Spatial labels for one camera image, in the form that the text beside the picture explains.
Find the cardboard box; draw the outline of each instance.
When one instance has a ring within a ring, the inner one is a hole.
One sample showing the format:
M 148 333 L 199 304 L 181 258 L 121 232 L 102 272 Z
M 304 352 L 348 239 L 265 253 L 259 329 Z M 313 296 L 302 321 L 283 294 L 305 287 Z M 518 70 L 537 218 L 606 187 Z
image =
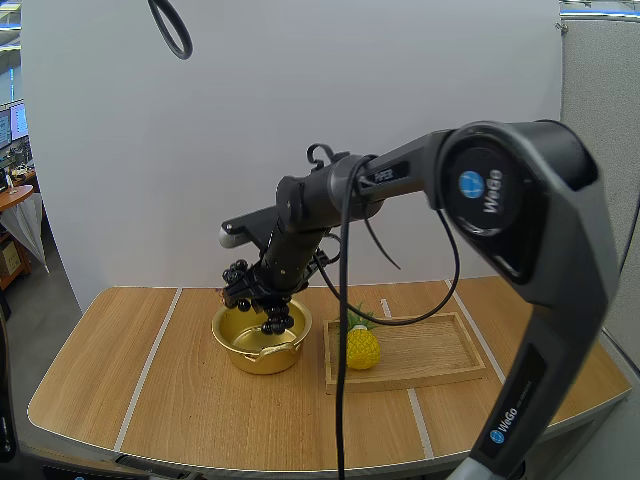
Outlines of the cardboard box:
M 0 245 L 0 275 L 8 277 L 20 266 L 20 257 L 16 244 L 7 240 Z

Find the blue logo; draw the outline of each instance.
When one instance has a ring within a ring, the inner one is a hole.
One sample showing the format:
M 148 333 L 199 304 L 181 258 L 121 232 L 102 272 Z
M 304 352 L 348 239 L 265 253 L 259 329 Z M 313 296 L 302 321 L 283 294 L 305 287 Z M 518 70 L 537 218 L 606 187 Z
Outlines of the blue logo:
M 467 198 L 480 198 L 484 192 L 484 179 L 472 170 L 467 170 L 460 175 L 458 187 Z
M 491 437 L 491 440 L 493 440 L 495 443 L 504 443 L 504 435 L 502 434 L 502 432 L 491 430 L 489 437 Z

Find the floor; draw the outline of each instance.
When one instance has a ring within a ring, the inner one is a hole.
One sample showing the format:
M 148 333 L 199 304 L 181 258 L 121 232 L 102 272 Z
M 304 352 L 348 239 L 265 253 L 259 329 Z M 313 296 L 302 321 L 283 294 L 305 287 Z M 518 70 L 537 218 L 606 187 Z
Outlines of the floor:
M 4 292 L 11 308 L 7 330 L 18 439 L 32 448 L 102 459 L 103 453 L 37 428 L 27 418 L 31 397 L 81 317 L 46 220 L 42 227 L 49 273 L 32 258 L 33 272 L 16 279 Z

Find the white stripe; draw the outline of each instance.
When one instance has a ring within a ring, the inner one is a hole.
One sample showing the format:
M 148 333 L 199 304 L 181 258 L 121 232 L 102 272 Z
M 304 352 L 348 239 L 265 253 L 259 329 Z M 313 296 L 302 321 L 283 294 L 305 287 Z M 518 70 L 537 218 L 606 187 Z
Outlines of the white stripe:
M 420 440 L 422 440 L 422 449 L 424 450 L 424 458 L 429 460 L 434 458 L 433 448 L 431 448 L 431 439 L 429 439 L 429 432 L 427 432 L 427 424 L 424 422 L 422 416 L 422 410 L 420 409 L 420 402 L 418 396 L 413 388 L 407 390 L 409 394 L 409 402 L 411 402 L 411 409 L 413 410 L 413 416 L 416 418 L 416 424 L 418 425 L 418 432 L 420 433 Z
M 391 318 L 391 310 L 389 310 L 387 299 L 381 298 L 380 305 L 382 305 L 384 316 L 387 318 Z M 422 449 L 424 450 L 424 458 L 427 460 L 430 458 L 434 458 L 433 448 L 431 448 L 431 439 L 429 439 L 429 432 L 427 431 L 427 424 L 424 422 L 424 417 L 422 416 L 422 410 L 420 409 L 420 402 L 418 401 L 416 391 L 413 388 L 409 388 L 407 389 L 407 394 L 409 395 L 409 403 L 411 403 L 411 410 L 413 410 L 413 416 L 416 420 L 418 433 L 420 434 Z
M 445 283 L 449 288 L 451 288 L 451 281 L 445 280 Z M 500 383 L 504 383 L 505 376 L 504 376 L 504 373 L 502 373 L 502 369 L 500 368 L 500 365 L 498 365 L 498 361 L 496 360 L 496 357 L 493 356 L 493 352 L 489 348 L 489 344 L 482 336 L 482 333 L 480 332 L 480 329 L 476 325 L 476 322 L 473 321 L 473 317 L 469 313 L 469 310 L 467 310 L 467 307 L 465 307 L 464 303 L 462 303 L 462 299 L 458 295 L 458 292 L 453 292 L 453 298 L 455 298 L 456 302 L 458 302 L 458 306 L 460 307 L 460 310 L 462 310 L 462 313 L 464 313 L 464 316 L 467 318 L 469 325 L 471 325 L 471 329 L 476 334 L 476 337 L 478 337 L 478 341 L 480 342 L 480 345 L 482 345 L 482 349 L 484 350 L 484 353 L 486 353 L 487 357 L 489 357 L 489 361 L 491 362 L 491 365 L 493 365 L 493 369 L 496 371 L 496 375 L 498 375 L 498 379 L 500 379 Z
M 387 303 L 387 299 L 381 298 L 380 305 L 382 305 L 382 311 L 384 312 L 384 316 L 387 318 L 391 318 L 391 310 L 389 310 L 389 304 Z
M 169 310 L 164 317 L 164 321 L 160 326 L 160 330 L 158 330 L 156 339 L 151 346 L 149 355 L 147 355 L 147 361 L 144 362 L 144 367 L 142 367 L 142 372 L 140 372 L 140 378 L 138 378 L 138 384 L 136 385 L 136 388 L 133 391 L 133 395 L 131 396 L 131 401 L 129 402 L 129 408 L 127 408 L 127 413 L 122 420 L 122 426 L 120 427 L 120 433 L 118 433 L 116 444 L 113 446 L 113 450 L 116 453 L 119 453 L 120 449 L 122 448 L 122 443 L 124 442 L 124 437 L 127 434 L 127 429 L 129 428 L 131 417 L 133 417 L 133 411 L 136 408 L 136 403 L 138 403 L 138 398 L 140 397 L 140 392 L 142 391 L 142 387 L 144 386 L 144 381 L 147 379 L 147 374 L 149 373 L 149 369 L 151 369 L 153 358 L 156 356 L 156 352 L 158 351 L 158 347 L 160 346 L 160 341 L 162 340 L 164 331 L 167 329 L 167 325 L 169 325 L 169 320 L 171 320 L 171 315 L 173 315 L 173 311 L 176 308 L 176 304 L 178 303 L 178 299 L 180 298 L 181 293 L 182 288 L 178 288 L 176 290 L 176 294 L 173 296 L 171 306 L 169 307 Z

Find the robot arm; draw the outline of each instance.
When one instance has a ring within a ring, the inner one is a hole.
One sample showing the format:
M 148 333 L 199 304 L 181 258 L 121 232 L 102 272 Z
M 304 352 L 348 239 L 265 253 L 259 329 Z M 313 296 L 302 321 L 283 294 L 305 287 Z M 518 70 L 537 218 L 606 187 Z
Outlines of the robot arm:
M 260 249 L 251 268 L 241 264 L 225 272 L 228 306 L 248 309 L 251 301 L 277 315 L 277 305 L 306 286 L 315 272 L 312 255 L 340 224 L 342 199 L 352 194 L 347 177 L 362 158 L 334 157 L 307 177 L 284 177 L 276 206 L 223 224 L 223 245 L 252 241 Z M 452 474 L 507 478 L 560 406 L 617 286 L 595 162 L 557 122 L 477 122 L 370 160 L 356 183 L 360 195 L 351 202 L 351 221 L 375 214 L 386 198 L 424 191 L 430 207 L 444 209 L 472 247 L 534 305 L 493 411 L 469 458 Z

